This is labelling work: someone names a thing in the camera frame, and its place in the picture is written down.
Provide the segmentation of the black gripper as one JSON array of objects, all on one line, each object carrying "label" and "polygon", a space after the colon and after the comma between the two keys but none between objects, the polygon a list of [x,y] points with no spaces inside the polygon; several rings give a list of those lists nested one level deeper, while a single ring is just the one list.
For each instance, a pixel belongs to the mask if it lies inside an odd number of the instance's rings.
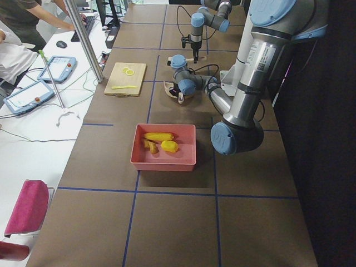
[{"label": "black gripper", "polygon": [[182,99],[182,92],[175,83],[170,83],[168,86],[168,95],[176,99]]},{"label": "black gripper", "polygon": [[202,35],[195,36],[189,34],[186,37],[181,37],[181,44],[182,48],[186,48],[186,45],[190,44],[194,54],[194,63],[197,63],[199,60],[199,49],[202,46]]}]

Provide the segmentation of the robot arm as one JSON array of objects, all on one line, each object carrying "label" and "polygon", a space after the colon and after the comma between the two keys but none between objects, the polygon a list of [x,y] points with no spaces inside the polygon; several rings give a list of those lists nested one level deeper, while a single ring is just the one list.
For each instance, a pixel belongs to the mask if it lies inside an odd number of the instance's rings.
[{"label": "robot arm", "polygon": [[259,147],[264,133],[254,115],[265,87],[286,46],[324,36],[327,28],[328,1],[202,1],[191,16],[191,33],[183,37],[190,44],[194,62],[199,59],[203,28],[220,32],[229,27],[233,6],[244,6],[246,22],[235,64],[214,77],[196,75],[183,55],[174,55],[173,82],[178,98],[203,90],[222,121],[211,129],[214,149],[223,155],[251,151]]},{"label": "robot arm", "polygon": [[194,63],[199,60],[202,46],[203,27],[208,26],[220,32],[226,32],[230,26],[228,16],[232,10],[231,1],[200,1],[201,7],[191,16],[191,33],[181,37],[182,47],[190,44]]}]

